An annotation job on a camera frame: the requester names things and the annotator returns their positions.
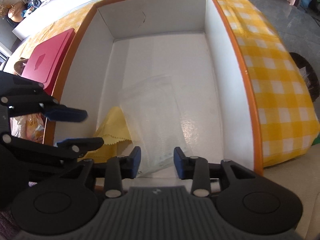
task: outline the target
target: yellow cleaning cloth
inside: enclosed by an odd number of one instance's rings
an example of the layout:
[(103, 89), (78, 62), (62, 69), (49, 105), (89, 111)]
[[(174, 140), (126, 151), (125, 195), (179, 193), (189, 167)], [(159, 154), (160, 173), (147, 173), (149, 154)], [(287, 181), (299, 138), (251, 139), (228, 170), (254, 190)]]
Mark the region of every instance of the yellow cleaning cloth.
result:
[(131, 140), (121, 108), (111, 108), (93, 136), (102, 137), (104, 145), (96, 151), (88, 152), (82, 159), (91, 158), (95, 163), (103, 163), (116, 156), (117, 143)]

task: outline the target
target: black cable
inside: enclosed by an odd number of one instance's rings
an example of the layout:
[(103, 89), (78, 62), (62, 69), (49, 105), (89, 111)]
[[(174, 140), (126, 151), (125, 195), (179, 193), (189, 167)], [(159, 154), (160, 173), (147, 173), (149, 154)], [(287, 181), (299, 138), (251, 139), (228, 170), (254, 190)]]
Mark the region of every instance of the black cable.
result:
[(306, 12), (308, 15), (310, 15), (310, 16), (312, 17), (312, 19), (314, 19), (315, 23), (316, 23), (316, 24), (319, 26), (319, 28), (320, 28), (320, 24), (318, 23), (318, 22), (320, 22), (320, 20), (317, 19), (316, 17), (313, 17), (311, 14), (309, 14), (309, 12), (306, 10), (306, 8), (305, 8), (305, 6), (304, 6), (304, 4), (303, 4), (303, 0), (301, 0), (301, 2), (302, 2), (302, 8), (305, 10), (305, 12)]

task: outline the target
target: red container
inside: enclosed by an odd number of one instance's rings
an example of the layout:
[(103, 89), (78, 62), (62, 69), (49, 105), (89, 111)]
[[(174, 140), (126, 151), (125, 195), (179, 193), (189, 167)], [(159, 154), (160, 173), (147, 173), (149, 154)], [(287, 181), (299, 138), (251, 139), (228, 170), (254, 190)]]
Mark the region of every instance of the red container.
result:
[(22, 77), (43, 83), (44, 91), (51, 95), (61, 64), (75, 34), (72, 28), (36, 46), (22, 72)]

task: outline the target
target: yellow gingham cloth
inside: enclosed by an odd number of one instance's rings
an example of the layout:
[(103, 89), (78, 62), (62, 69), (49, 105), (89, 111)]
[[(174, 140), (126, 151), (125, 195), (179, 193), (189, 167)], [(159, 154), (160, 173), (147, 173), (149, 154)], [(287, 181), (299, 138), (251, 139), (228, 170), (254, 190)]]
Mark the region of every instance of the yellow gingham cloth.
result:
[(248, 0), (217, 0), (247, 65), (258, 107), (263, 165), (303, 155), (320, 125), (300, 72), (276, 30)]

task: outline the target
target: gray tile floor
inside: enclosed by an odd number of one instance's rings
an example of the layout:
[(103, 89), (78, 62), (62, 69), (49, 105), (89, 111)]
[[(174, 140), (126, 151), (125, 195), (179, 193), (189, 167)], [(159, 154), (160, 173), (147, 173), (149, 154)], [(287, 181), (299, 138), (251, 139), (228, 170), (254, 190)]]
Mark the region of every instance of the gray tile floor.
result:
[[(302, 8), (287, 0), (249, 0), (278, 31), (289, 52), (296, 52), (312, 65), (320, 79), (320, 27)], [(320, 119), (320, 98), (315, 102)]]

